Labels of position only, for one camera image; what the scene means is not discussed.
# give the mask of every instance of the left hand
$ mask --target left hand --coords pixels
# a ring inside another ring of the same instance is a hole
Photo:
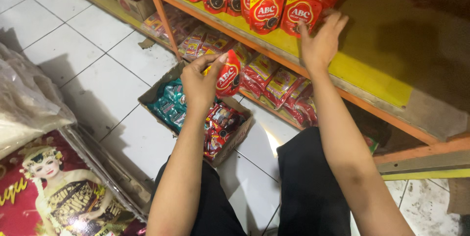
[[[92,212],[87,212],[79,215],[79,221],[85,221],[85,220],[95,220],[99,216],[103,215],[103,211],[101,210],[96,210]]]
[[[188,115],[207,115],[208,109],[214,102],[217,75],[226,61],[227,53],[209,54],[197,58],[183,69],[181,81],[186,95]],[[212,63],[211,70],[204,77],[201,72],[210,63]]]

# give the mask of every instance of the cardboard box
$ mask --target cardboard box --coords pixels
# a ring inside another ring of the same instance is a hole
[[[156,12],[155,4],[153,0],[117,0],[121,5],[122,9],[137,19],[140,22],[144,22],[148,17]]]
[[[160,123],[162,124],[165,128],[167,128],[169,131],[171,131],[175,136],[178,136],[178,132],[174,131],[170,126],[168,126],[163,120],[161,120],[159,117],[157,117],[155,114],[153,114],[149,108],[147,107],[147,104],[153,103],[156,101],[156,92],[160,88],[160,86],[163,83],[168,83],[170,81],[173,81],[181,75],[183,72],[183,68],[188,65],[189,63],[182,61],[179,64],[177,64],[175,67],[173,67],[171,70],[169,70],[158,82],[156,82],[151,89],[149,89],[147,92],[145,92],[143,95],[141,95],[138,98],[139,103],[144,107],[152,116]],[[209,164],[212,165],[212,167],[217,167],[220,165],[222,161],[227,158],[232,150],[240,144],[243,139],[246,136],[246,133],[248,132],[251,121],[253,120],[253,113],[245,108],[244,106],[240,105],[237,100],[235,100],[233,97],[226,97],[222,99],[223,102],[225,102],[229,107],[235,108],[238,112],[243,113],[243,115],[246,118],[246,121],[238,127],[237,131],[231,135],[231,137],[228,139],[228,141],[222,146],[222,150],[217,153],[217,155],[214,157],[214,161],[208,161]]]

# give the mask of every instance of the shelf rack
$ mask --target shelf rack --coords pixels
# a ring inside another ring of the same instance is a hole
[[[140,23],[136,23],[135,19],[123,13],[119,4],[114,0],[112,0],[115,3],[114,6],[117,6],[119,9],[108,4],[109,0],[106,0],[106,2],[103,0],[91,1],[124,22],[130,23],[140,32],[143,32],[139,28]],[[215,29],[220,30],[256,51],[267,55],[293,71],[296,71],[305,77],[309,77],[307,71],[303,67],[303,63],[299,55],[299,41],[293,37],[285,35],[285,33],[280,29],[273,31],[268,35],[260,36],[247,29],[247,24],[242,17],[235,18],[225,13],[217,15],[210,14],[203,9],[201,2],[191,3],[186,0],[163,1],[178,7],[182,11],[185,11],[191,16],[194,16]],[[154,3],[162,18],[166,32],[170,34],[170,42],[167,43],[159,38],[150,37],[172,50],[176,54],[178,60],[182,60],[172,32],[169,31],[171,27],[166,20],[162,0],[154,0]],[[354,4],[348,4],[345,2],[340,6],[340,10],[343,10],[344,8],[344,10],[346,10],[345,12],[354,13],[355,11],[351,11],[350,7],[354,7]],[[276,44],[273,44],[275,43],[273,42],[274,40],[280,40],[280,42],[285,45],[280,46],[277,44],[278,46],[276,46]],[[346,51],[347,50],[340,50],[338,54],[346,55]],[[377,164],[428,155],[470,150],[470,137],[466,134],[466,132],[468,132],[469,116],[466,112],[458,110],[455,107],[416,88],[412,88],[410,91],[409,101],[407,102],[406,107],[397,107],[396,105],[391,104],[390,102],[385,101],[340,77],[335,75],[330,75],[330,77],[341,97],[429,145],[391,152],[389,154],[375,155],[374,160]],[[284,119],[291,125],[302,129],[295,125],[291,120],[254,99],[249,94],[245,94],[244,92],[241,93],[244,94],[245,97],[255,101],[258,105],[273,112],[276,116]]]

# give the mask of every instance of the leg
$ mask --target leg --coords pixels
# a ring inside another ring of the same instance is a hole
[[[350,210],[331,172],[317,127],[277,149],[281,175],[279,236],[351,235]]]
[[[242,225],[220,186],[218,173],[208,163],[202,162],[202,164],[201,197],[191,236],[245,236]],[[155,178],[151,200],[153,200],[165,167],[166,163],[160,168]]]

